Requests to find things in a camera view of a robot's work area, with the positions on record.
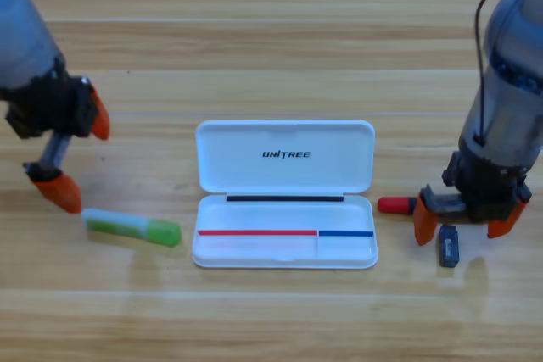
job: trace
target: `black cable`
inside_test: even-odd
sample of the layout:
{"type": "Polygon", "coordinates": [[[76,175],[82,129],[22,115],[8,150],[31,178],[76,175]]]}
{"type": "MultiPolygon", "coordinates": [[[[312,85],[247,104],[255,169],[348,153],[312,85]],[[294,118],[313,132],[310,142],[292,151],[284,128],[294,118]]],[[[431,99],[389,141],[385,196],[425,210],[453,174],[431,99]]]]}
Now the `black cable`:
{"type": "Polygon", "coordinates": [[[483,8],[486,0],[481,0],[475,11],[475,41],[477,43],[477,61],[479,63],[479,78],[481,81],[480,86],[480,108],[481,108],[481,123],[479,126],[479,137],[476,137],[476,141],[483,146],[484,145],[484,68],[483,68],[483,52],[481,50],[481,40],[479,34],[479,16],[481,14],[481,9],[483,8]]]}

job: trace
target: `white plastic case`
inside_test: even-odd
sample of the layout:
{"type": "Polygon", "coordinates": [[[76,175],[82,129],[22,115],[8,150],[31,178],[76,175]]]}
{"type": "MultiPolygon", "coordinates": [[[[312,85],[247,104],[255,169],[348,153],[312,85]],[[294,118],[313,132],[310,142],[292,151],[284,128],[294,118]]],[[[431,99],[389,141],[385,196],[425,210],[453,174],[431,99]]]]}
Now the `white plastic case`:
{"type": "Polygon", "coordinates": [[[210,120],[196,130],[203,267],[366,269],[378,260],[364,120],[210,120]]]}

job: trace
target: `green glue stick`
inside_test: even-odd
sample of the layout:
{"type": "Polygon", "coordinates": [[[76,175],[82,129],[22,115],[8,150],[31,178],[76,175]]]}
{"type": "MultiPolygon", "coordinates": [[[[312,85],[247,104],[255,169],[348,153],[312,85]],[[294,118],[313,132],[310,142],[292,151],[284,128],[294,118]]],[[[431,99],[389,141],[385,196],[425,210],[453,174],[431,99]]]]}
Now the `green glue stick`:
{"type": "Polygon", "coordinates": [[[181,242],[181,228],[167,220],[95,208],[83,209],[81,217],[90,231],[135,237],[169,247],[181,242]]]}

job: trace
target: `open case lid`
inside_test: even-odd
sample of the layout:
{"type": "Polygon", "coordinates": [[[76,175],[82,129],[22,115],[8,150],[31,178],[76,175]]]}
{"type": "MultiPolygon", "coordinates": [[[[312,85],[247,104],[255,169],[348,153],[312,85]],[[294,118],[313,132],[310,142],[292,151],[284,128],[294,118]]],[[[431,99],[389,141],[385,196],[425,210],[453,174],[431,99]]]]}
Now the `open case lid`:
{"type": "Polygon", "coordinates": [[[228,194],[343,194],[372,182],[364,120],[210,120],[196,130],[200,185],[228,194]]]}

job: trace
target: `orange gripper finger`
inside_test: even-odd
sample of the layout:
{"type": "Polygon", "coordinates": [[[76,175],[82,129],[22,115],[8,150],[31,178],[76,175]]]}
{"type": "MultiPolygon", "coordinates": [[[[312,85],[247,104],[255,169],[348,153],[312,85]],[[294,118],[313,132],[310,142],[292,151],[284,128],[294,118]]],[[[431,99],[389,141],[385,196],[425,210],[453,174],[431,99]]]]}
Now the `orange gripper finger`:
{"type": "Polygon", "coordinates": [[[417,198],[417,205],[413,212],[413,222],[415,224],[415,239],[418,246],[425,245],[434,237],[435,228],[438,225],[438,215],[429,212],[420,196],[417,198]]]}
{"type": "Polygon", "coordinates": [[[69,214],[81,212],[81,191],[71,177],[61,173],[52,181],[33,183],[42,195],[69,214]]]}
{"type": "Polygon", "coordinates": [[[526,203],[522,201],[517,202],[517,206],[509,215],[509,218],[506,220],[493,220],[489,222],[489,229],[487,236],[492,239],[495,237],[502,237],[511,231],[515,223],[520,218],[520,215],[523,213],[524,208],[526,208],[526,203]]]}
{"type": "Polygon", "coordinates": [[[92,124],[91,132],[98,139],[108,140],[109,138],[108,111],[104,107],[104,104],[102,103],[102,100],[98,96],[98,92],[96,92],[95,88],[92,89],[91,97],[98,108],[98,114],[96,115],[96,119],[94,120],[94,123],[92,124]]]}

